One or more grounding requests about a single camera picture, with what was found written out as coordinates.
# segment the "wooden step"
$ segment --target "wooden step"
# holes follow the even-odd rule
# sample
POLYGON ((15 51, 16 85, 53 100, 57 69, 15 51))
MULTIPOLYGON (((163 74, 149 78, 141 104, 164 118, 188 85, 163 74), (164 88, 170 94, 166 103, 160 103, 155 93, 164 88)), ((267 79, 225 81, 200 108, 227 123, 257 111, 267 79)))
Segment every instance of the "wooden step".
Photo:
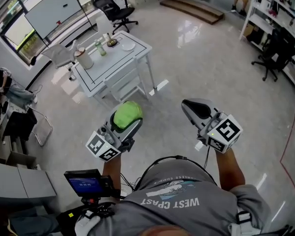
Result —
POLYGON ((182 3, 182 2, 177 2, 174 0, 163 0, 160 2, 162 6, 166 6, 175 10, 179 10, 181 12, 184 12, 186 14, 189 14, 191 16, 194 16, 196 18, 199 18, 211 25, 215 24, 217 21, 220 19, 212 16, 211 14, 208 14, 198 8, 195 8, 193 6, 190 6, 188 4, 182 3))
POLYGON ((184 4, 187 4, 191 7, 194 7, 196 9, 199 9, 201 11, 204 11, 212 16, 215 16, 216 18, 218 19, 222 19, 224 17, 224 13, 217 10, 217 9, 214 9, 208 5, 205 5, 203 3, 200 3, 200 2, 196 2, 194 0, 173 0, 173 1, 177 1, 177 2, 181 2, 181 3, 184 3, 184 4))

